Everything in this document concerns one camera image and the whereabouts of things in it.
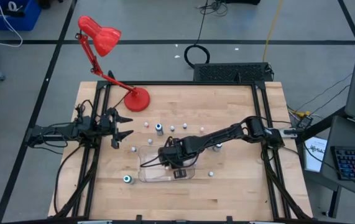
black floor stripe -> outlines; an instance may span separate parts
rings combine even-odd
[[[349,13],[349,11],[348,11],[348,9],[346,7],[346,4],[344,3],[343,0],[338,0],[338,2],[339,2],[339,5],[341,7],[341,10],[343,11],[343,14],[344,14],[346,20],[347,20],[347,23],[349,24],[351,32],[353,32],[353,35],[355,37],[355,24],[354,24],[353,19],[350,16],[350,13]]]
[[[119,45],[193,44],[196,40],[120,40]],[[0,40],[4,44],[19,44],[19,40]],[[58,40],[25,40],[24,45],[58,44]],[[62,44],[79,44],[77,40],[63,40]],[[200,40],[199,44],[262,45],[265,40]],[[355,40],[270,40],[269,45],[355,45]]]
[[[40,88],[39,96],[37,98],[37,101],[36,101],[36,104],[34,107],[34,111],[32,112],[32,115],[30,117],[27,130],[25,131],[25,135],[27,134],[28,129],[34,127],[36,124],[40,108],[42,107],[42,103],[45,98],[48,84],[50,83],[50,79],[52,77],[54,67],[57,62],[60,50],[61,50],[62,42],[65,38],[66,33],[67,33],[68,26],[70,25],[73,11],[75,10],[76,1],[77,0],[73,0],[71,2],[71,6],[68,11],[67,18],[65,19],[62,31],[60,33],[60,37],[58,38],[57,46],[55,47],[53,57],[50,61],[50,65],[48,66],[47,73],[46,73],[46,76],[43,80],[42,87]],[[6,212],[7,205],[10,201],[10,197],[13,192],[14,186],[16,184],[17,177],[20,172],[22,161],[24,160],[26,152],[27,152],[27,145],[25,143],[25,139],[23,139],[20,149],[19,149],[19,152],[18,152],[18,155],[17,155],[17,158],[16,158],[16,161],[14,162],[13,168],[11,170],[9,180],[7,181],[6,188],[4,189],[2,199],[0,201],[0,223],[2,222],[4,213]]]

lamp base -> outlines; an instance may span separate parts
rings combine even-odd
[[[145,110],[150,104],[148,91],[140,87],[135,87],[134,90],[137,92],[135,95],[130,92],[125,96],[124,103],[126,108],[133,112]]]

gray floor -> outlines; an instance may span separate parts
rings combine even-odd
[[[78,0],[65,39],[78,31],[77,19],[89,15],[101,25],[122,31],[122,40],[195,39],[201,22],[197,7],[204,0]],[[355,23],[355,0],[344,1]],[[35,29],[23,32],[26,40],[58,40],[71,0],[54,1],[42,11]],[[264,40],[278,1],[262,0],[258,6],[229,5],[225,17],[206,16],[202,39]],[[0,39],[17,39],[0,32]],[[273,40],[355,40],[337,0],[285,0],[272,35]],[[193,70],[184,62],[187,45],[118,45],[99,62],[120,80],[192,80]],[[211,44],[211,62],[259,62],[263,45]],[[0,198],[29,122],[55,45],[0,46]],[[298,108],[353,70],[355,45],[270,45],[267,61],[282,82],[289,106]],[[192,62],[204,55],[192,50]],[[63,45],[37,124],[49,125],[71,118],[79,82],[97,80],[79,45]],[[304,110],[313,111],[349,83],[346,80],[319,97]],[[347,92],[317,114],[327,116],[345,103]],[[60,156],[28,150],[7,208],[4,222],[45,218],[53,192]],[[343,191],[337,219],[321,212],[329,207],[331,192],[307,182],[314,217],[331,222],[355,223],[355,195]]]

wooden table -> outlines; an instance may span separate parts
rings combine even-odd
[[[82,82],[76,105],[85,99],[93,100],[96,82]],[[103,138],[99,157],[96,183],[91,206],[91,219],[134,220],[142,215],[143,220],[272,220],[269,193],[263,161],[260,159],[260,144],[233,140],[223,144],[220,152],[206,150],[196,166],[191,180],[173,182],[141,182],[138,178],[137,153],[131,147],[164,144],[168,136],[182,138],[201,135],[240,122],[246,116],[255,115],[252,91],[249,86],[142,86],[151,96],[149,107],[139,113],[129,111],[123,102],[117,107],[121,116],[132,118],[130,123],[118,124],[120,131],[134,130],[120,143],[120,149],[111,147],[111,137]],[[266,83],[272,119],[289,121],[282,85]],[[114,106],[126,93],[118,86],[111,87],[108,106]],[[261,93],[258,91],[262,114]],[[90,115],[90,107],[85,114]],[[164,126],[164,135],[157,136],[155,125]],[[174,133],[169,127],[175,126]],[[274,123],[276,128],[288,128],[289,124]],[[294,140],[284,140],[286,147],[296,151]],[[64,150],[64,158],[76,144]],[[286,189],[312,217],[310,203],[303,179],[302,168],[296,154],[281,149],[280,161]],[[74,154],[64,165],[58,185],[58,208],[70,198],[76,188],[83,149]],[[136,178],[135,184],[125,184],[124,175]],[[279,214],[283,216],[280,194],[275,188]],[[81,200],[83,214],[85,200]],[[53,215],[53,205],[49,215]]]

small bottle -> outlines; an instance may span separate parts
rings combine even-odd
[[[164,135],[164,131],[162,129],[162,125],[161,124],[157,124],[155,126],[155,130],[157,131],[157,135],[159,135],[159,136],[163,136]]]
[[[219,152],[221,150],[221,146],[223,146],[223,144],[217,144],[212,147],[212,150],[214,150],[214,152]]]
[[[127,184],[133,184],[134,183],[134,179],[130,175],[126,175],[126,176],[123,177],[123,182],[125,182]]]

